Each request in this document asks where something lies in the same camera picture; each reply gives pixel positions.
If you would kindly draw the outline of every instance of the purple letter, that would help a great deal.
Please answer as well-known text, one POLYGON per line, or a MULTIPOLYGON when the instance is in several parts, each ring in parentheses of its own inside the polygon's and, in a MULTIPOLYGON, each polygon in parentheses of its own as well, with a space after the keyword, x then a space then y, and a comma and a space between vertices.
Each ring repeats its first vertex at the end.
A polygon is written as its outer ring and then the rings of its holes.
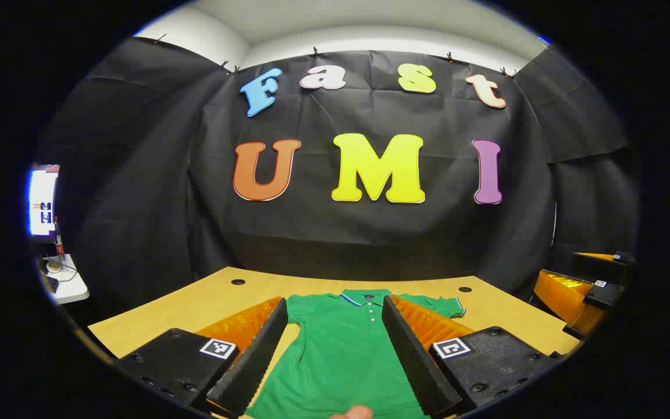
POLYGON ((498 204, 503 198, 498 190, 498 153, 500 146, 492 141, 474 140, 472 146, 479 160, 479 189, 475 193, 477 204, 498 204))

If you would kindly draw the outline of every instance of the shirt collar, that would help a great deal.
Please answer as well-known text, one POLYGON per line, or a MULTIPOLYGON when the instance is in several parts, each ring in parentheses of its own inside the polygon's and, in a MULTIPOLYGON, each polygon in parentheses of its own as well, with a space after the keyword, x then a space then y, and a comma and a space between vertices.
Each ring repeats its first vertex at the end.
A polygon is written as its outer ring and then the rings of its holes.
POLYGON ((340 297, 357 307, 361 307, 365 303, 374 303, 380 306, 384 302, 384 297, 390 294, 391 291, 388 289, 344 289, 340 293, 340 297), (366 295, 373 295, 374 298, 367 300, 366 295))

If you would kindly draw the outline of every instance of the orange panel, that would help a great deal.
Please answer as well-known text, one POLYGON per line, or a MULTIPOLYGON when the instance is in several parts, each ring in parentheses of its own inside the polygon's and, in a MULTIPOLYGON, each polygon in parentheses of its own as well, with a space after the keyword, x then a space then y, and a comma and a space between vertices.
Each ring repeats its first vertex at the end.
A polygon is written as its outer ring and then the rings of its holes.
POLYGON ((614 260, 614 255, 612 254, 582 254, 582 255, 589 255, 590 257, 596 257, 598 259, 604 259, 604 260, 614 260))
MULTIPOLYGON (((221 410, 223 410, 223 411, 228 412, 228 413, 229 413, 229 417, 234 417, 234 416, 235 416, 235 414, 231 413, 231 411, 228 411, 228 410, 222 408, 221 406, 219 406, 218 404, 214 403, 213 401, 208 400, 208 398, 207 398, 205 401, 206 401, 207 403, 210 403, 210 404, 216 406, 217 408, 219 408, 219 409, 221 409, 221 410)), ((210 414, 211 417, 216 417, 216 416, 213 416, 213 415, 214 415, 214 414, 218 414, 218 413, 216 413, 216 412, 213 412, 213 413, 212 413, 212 412, 210 412, 210 411, 207 412, 207 413, 210 414)))
POLYGON ((583 311, 583 297, 592 285, 567 276, 540 271, 534 293, 570 326, 583 311))
POLYGON ((281 297, 275 297, 250 308, 245 308, 245 310, 235 315, 200 329, 196 334, 232 342, 239 347, 240 355, 242 355, 242 352, 249 347, 265 322, 268 321, 268 316, 280 300, 281 297))
POLYGON ((579 332, 588 335, 593 327, 601 321, 601 318, 604 316, 604 310, 598 307, 591 306, 586 304, 583 308, 583 312, 580 313, 579 318, 575 320, 575 323, 572 324, 572 328, 576 329, 579 332))
POLYGON ((462 326, 439 313, 434 313, 428 308, 420 307, 396 295, 389 297, 426 352, 433 342, 441 342, 441 340, 449 340, 474 332, 473 329, 462 326))

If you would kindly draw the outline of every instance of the white stand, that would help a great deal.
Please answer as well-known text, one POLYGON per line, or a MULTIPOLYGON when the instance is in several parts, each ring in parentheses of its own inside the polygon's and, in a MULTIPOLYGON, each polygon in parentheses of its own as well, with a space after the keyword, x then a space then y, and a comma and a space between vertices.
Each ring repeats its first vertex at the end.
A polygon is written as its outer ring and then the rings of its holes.
POLYGON ((59 281, 56 292, 48 293, 56 304, 72 303, 84 300, 86 297, 90 296, 90 291, 88 291, 86 284, 82 280, 82 276, 79 272, 75 271, 77 267, 74 265, 74 260, 72 260, 71 255, 64 254, 64 260, 59 260, 57 255, 54 257, 44 257, 43 260, 45 260, 46 268, 48 267, 49 262, 62 264, 59 266, 60 271, 54 273, 48 268, 48 273, 46 274, 46 276, 50 276, 50 278, 59 281))

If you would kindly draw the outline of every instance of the green polo shirt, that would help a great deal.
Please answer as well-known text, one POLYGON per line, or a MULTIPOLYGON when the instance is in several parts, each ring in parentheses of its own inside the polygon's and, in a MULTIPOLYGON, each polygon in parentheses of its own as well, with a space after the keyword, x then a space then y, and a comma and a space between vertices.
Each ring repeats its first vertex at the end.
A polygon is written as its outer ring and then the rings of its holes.
MULTIPOLYGON (((412 393, 382 323, 387 289, 346 289, 340 295, 292 295, 289 324, 298 337, 271 371, 245 414, 255 419, 327 419, 353 405, 375 419, 426 417, 412 393)), ((464 315, 457 298, 399 295, 446 317, 464 315)))

